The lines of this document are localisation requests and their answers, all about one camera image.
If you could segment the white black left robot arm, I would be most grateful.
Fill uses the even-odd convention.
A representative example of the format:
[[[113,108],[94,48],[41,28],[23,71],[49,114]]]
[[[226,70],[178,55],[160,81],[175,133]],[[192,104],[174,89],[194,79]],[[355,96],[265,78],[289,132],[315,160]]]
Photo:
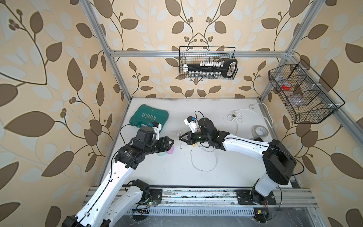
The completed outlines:
[[[174,140],[159,137],[156,127],[142,127],[129,143],[113,157],[110,172],[87,204],[76,214],[67,216],[64,227],[113,227],[135,204],[149,198],[149,184],[141,180],[132,182],[126,194],[118,200],[118,192],[147,155],[169,151]]]

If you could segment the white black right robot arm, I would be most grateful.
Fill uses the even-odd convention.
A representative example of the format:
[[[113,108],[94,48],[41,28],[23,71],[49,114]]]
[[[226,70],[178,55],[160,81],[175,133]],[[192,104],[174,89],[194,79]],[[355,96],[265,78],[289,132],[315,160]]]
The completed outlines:
[[[250,198],[265,200],[273,190],[288,185],[297,160],[279,140],[261,142],[240,138],[226,131],[219,131],[213,122],[204,117],[197,120],[189,116],[184,123],[190,131],[179,137],[188,145],[207,143],[210,147],[223,151],[233,151],[255,158],[264,163],[265,173],[257,180],[250,192]]]

